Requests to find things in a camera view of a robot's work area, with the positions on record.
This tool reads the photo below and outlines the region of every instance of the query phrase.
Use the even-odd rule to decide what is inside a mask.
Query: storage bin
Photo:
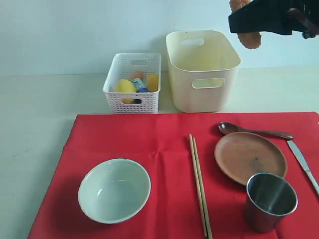
[[[240,57],[218,31],[177,31],[166,36],[174,105],[187,113],[216,112],[227,103]]]
[[[160,67],[161,55],[158,53],[119,53],[113,62],[103,86],[107,102],[113,114],[157,113],[160,92]],[[146,83],[148,74],[159,76],[159,88],[156,92],[149,93],[118,93],[116,84],[120,79],[128,79],[134,71],[144,72]],[[124,99],[141,100],[139,104],[125,104]]]

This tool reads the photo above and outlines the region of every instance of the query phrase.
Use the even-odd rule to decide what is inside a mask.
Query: table surface
[[[319,68],[240,69],[221,112],[319,112]],[[0,77],[0,235],[24,239],[77,114],[107,114],[106,74]],[[162,74],[159,113],[173,106]]]

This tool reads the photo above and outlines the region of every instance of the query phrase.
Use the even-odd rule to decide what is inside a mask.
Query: spoon
[[[273,135],[273,136],[277,136],[279,138],[284,138],[288,140],[291,140],[294,138],[294,136],[290,133],[271,131],[271,130],[254,130],[254,129],[242,128],[229,122],[220,122],[218,124],[218,128],[219,128],[219,131],[221,131],[223,134],[228,134],[233,132],[249,132],[249,133],[263,133],[263,134]]]

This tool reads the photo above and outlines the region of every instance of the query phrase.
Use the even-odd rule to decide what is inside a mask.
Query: red cloth
[[[79,115],[63,149],[30,239],[199,239],[203,238],[188,134],[196,138],[214,239],[317,239],[319,200],[287,143],[269,138],[288,162],[286,179],[299,205],[267,234],[243,220],[245,187],[229,179],[214,160],[222,134],[217,123],[291,132],[319,180],[317,113]],[[105,225],[81,211],[77,192],[85,174],[112,158],[128,158],[149,173],[145,207],[130,220]]]

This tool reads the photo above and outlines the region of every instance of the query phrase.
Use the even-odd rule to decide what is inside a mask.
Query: white plastic basket
[[[173,102],[187,113],[216,112],[227,103],[240,58],[218,31],[177,31],[166,37]]]
[[[119,53],[113,58],[113,62],[103,86],[110,110],[113,114],[157,113],[160,92],[160,64],[161,55],[158,53]],[[128,79],[134,71],[144,72],[146,75],[159,76],[159,88],[156,92],[149,93],[118,93],[116,84],[120,79]],[[123,99],[139,99],[140,104],[125,104]]]

